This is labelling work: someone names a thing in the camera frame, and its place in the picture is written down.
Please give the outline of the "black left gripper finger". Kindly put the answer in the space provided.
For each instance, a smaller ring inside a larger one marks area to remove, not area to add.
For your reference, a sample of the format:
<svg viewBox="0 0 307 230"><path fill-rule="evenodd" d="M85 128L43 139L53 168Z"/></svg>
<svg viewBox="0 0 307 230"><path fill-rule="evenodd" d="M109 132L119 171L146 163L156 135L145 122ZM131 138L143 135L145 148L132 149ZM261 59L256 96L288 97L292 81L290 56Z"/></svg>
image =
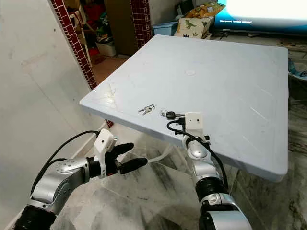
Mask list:
<svg viewBox="0 0 307 230"><path fill-rule="evenodd" d="M110 152L110 155L112 155L113 157L118 157L120 155L127 153L133 148L134 148L134 143L132 142L126 143L126 144L115 145L112 151Z"/></svg>
<svg viewBox="0 0 307 230"><path fill-rule="evenodd" d="M120 174L127 174L145 166L148 163L147 158L134 158L129 161L120 163L118 170Z"/></svg>

